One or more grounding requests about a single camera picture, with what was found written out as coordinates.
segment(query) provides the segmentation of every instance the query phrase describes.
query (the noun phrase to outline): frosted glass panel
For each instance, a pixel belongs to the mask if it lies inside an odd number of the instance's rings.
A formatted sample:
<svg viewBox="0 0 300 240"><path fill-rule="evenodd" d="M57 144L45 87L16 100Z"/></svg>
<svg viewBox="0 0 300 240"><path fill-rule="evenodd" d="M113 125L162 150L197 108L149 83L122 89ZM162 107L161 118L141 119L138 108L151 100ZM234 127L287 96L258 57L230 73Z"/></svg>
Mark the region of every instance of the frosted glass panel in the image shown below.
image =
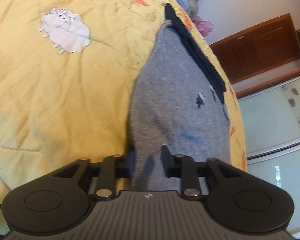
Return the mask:
<svg viewBox="0 0 300 240"><path fill-rule="evenodd" d="M291 234L300 232L300 150L254 164L248 162L248 172L281 187L291 195L295 204L295 212L288 231Z"/></svg>
<svg viewBox="0 0 300 240"><path fill-rule="evenodd" d="M247 152L300 138L300 79L240 101Z"/></svg>

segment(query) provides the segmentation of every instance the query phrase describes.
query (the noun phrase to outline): white logo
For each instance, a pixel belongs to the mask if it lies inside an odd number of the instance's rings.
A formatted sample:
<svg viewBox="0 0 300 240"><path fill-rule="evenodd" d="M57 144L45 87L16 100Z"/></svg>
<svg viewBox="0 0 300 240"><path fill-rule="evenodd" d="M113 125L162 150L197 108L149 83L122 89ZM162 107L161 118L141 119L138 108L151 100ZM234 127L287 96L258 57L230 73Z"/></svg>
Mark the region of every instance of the white logo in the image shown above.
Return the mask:
<svg viewBox="0 0 300 240"><path fill-rule="evenodd" d="M53 7L48 14L42 16L38 31L45 31L42 36L49 37L53 48L60 46L58 54L65 51L82 52L83 48L91 43L90 29L83 23L79 14L74 14L68 9L59 10Z"/></svg>
<svg viewBox="0 0 300 240"><path fill-rule="evenodd" d="M152 195L152 194L150 194L150 193L148 193L148 194L146 194L146 195L145 195L145 197L146 197L147 199L149 199L149 198L152 198L152 197L153 197L153 195Z"/></svg>

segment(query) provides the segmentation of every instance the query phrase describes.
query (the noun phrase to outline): yellow blanket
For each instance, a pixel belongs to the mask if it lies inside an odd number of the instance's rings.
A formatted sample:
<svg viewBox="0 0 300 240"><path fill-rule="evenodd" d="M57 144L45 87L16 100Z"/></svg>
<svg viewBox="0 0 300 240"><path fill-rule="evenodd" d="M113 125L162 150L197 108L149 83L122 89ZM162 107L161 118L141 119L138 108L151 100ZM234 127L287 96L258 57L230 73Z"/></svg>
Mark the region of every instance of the yellow blanket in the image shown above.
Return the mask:
<svg viewBox="0 0 300 240"><path fill-rule="evenodd" d="M0 0L0 203L75 159L124 153L130 95L167 2L226 82L231 160L246 168L235 94L175 0Z"/></svg>

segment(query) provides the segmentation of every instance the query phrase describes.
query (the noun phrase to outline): gray cloth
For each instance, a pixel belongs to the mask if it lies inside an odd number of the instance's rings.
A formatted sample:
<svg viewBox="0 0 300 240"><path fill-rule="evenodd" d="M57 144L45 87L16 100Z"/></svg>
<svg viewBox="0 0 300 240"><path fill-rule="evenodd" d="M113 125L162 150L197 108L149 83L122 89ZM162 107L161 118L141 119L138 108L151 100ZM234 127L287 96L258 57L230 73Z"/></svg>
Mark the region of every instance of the gray cloth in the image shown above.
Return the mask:
<svg viewBox="0 0 300 240"><path fill-rule="evenodd" d="M136 190L179 190L180 179L166 178L160 149L205 162L230 163L229 119L207 78L166 21L134 88L129 126L136 151L132 184ZM202 193L207 194L204 178Z"/></svg>

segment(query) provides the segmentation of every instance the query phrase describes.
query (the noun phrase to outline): wooden door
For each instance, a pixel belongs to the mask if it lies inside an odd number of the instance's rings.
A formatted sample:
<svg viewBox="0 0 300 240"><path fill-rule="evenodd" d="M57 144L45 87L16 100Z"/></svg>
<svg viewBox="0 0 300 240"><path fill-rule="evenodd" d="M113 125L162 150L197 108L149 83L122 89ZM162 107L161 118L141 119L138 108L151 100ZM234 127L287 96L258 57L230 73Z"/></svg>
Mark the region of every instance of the wooden door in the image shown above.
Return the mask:
<svg viewBox="0 0 300 240"><path fill-rule="evenodd" d="M231 35L211 48L231 83L300 58L290 14Z"/></svg>

